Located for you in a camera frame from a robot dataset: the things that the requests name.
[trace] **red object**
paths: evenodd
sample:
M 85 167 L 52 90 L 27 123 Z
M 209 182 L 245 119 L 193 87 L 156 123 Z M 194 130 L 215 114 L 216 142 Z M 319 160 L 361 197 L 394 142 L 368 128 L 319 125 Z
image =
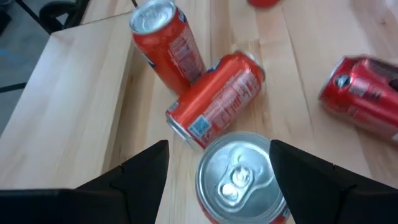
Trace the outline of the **red object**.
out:
M 325 108 L 398 142 L 398 67 L 368 57 L 344 57 L 323 87 Z
M 205 206 L 201 203 L 200 199 L 198 198 L 198 191 L 195 191 L 197 193 L 197 199 L 198 199 L 198 203 L 199 206 L 202 210 L 202 212 L 205 214 L 206 218 L 210 221 L 211 224 L 220 224 L 215 218 L 213 218 L 205 209 Z M 289 219 L 290 217 L 290 210 L 289 208 L 286 206 L 286 208 L 283 210 L 283 212 L 276 217 L 275 220 L 271 221 L 269 224 L 286 224 L 287 219 Z
M 166 111 L 167 122 L 205 148 L 260 92 L 264 78 L 252 55 L 226 55 Z
M 160 15 L 170 13 L 170 6 L 174 7 L 174 12 L 170 15 L 172 18 L 168 22 L 162 21 Z M 165 85 L 177 95 L 185 93 L 206 71 L 187 18 L 172 2 L 149 1 L 139 9 L 142 12 L 135 13 L 142 15 L 133 16 L 131 20 L 132 38 Z M 140 16 L 150 18 L 140 20 Z M 134 27 L 146 21 L 148 24 L 142 27 L 147 28 L 154 24 L 153 32 L 134 31 Z M 164 26 L 158 28 L 157 24 L 162 22 L 165 23 Z
M 248 3 L 254 7 L 271 7 L 278 2 L 280 2 L 280 0 L 248 0 Z
M 274 221 L 270 222 L 269 224 L 285 224 L 289 217 L 290 217 L 290 210 L 286 206 L 283 212 L 278 217 L 276 217 Z

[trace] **upright can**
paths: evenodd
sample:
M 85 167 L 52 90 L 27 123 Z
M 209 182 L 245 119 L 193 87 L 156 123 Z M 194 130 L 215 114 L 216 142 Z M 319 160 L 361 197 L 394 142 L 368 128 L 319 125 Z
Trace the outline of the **upright can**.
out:
M 398 142 L 398 67 L 365 55 L 343 57 L 319 94 L 325 108 Z
M 260 92 L 264 79 L 251 54 L 226 55 L 166 111 L 167 122 L 184 140 L 205 148 Z
M 132 15 L 130 28 L 137 48 L 176 94 L 206 71 L 187 18 L 172 1 L 145 2 Z
M 212 142 L 196 174 L 200 206 L 212 223 L 285 223 L 290 216 L 269 160 L 270 140 L 254 133 Z

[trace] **silver can lid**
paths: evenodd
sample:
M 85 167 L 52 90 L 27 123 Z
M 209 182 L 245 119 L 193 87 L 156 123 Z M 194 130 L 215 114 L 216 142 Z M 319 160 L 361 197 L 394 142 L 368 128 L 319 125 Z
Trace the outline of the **silver can lid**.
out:
M 147 1 L 133 12 L 130 20 L 130 28 L 137 34 L 155 32 L 172 20 L 176 8 L 172 1 Z
M 330 83 L 330 81 L 333 78 L 333 76 L 335 75 L 336 71 L 340 68 L 341 64 L 343 64 L 343 62 L 344 62 L 344 60 L 346 58 L 351 58 L 351 57 L 344 56 L 343 58 L 340 59 L 340 61 L 337 62 L 336 66 L 333 68 L 333 70 L 331 71 L 330 75 L 326 79 L 325 84 L 323 84 L 321 90 L 319 91 L 318 100 L 321 99 L 321 96 L 322 96 L 323 92 L 325 91 L 326 86 Z
M 256 65 L 258 65 L 258 67 L 261 68 L 262 81 L 264 82 L 266 80 L 266 71 L 264 69 L 264 66 L 262 66 L 262 63 L 260 62 L 260 60 L 258 58 L 256 58 L 252 53 L 249 53 L 249 52 L 243 51 L 243 50 L 235 50 L 235 53 L 242 53 L 242 54 L 246 55 L 254 63 L 256 63 Z
M 269 223 L 286 202 L 269 160 L 270 140 L 226 134 L 205 150 L 196 176 L 198 198 L 220 223 Z

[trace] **pull tab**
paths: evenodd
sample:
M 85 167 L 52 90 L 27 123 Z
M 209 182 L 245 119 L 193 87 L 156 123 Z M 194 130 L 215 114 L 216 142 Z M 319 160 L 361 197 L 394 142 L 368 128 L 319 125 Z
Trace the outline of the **pull tab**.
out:
M 230 169 L 218 183 L 218 198 L 226 208 L 234 208 L 245 198 L 254 182 L 253 171 L 244 165 Z

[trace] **blue logo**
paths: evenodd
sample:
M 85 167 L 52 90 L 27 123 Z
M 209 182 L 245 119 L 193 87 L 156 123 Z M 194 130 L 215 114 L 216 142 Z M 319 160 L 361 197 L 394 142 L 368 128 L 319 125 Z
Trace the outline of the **blue logo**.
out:
M 209 68 L 207 72 L 214 72 L 215 70 L 217 70 L 218 66 L 220 65 L 220 61 L 221 59 L 219 59 L 211 68 Z
M 144 58 L 147 60 L 147 62 L 149 63 L 149 65 L 154 68 L 155 67 L 155 63 L 152 62 L 145 54 L 142 54 L 144 56 Z
M 182 22 L 187 22 L 187 18 L 185 17 L 184 13 L 181 11 L 181 9 L 178 9 L 178 18 L 182 21 Z

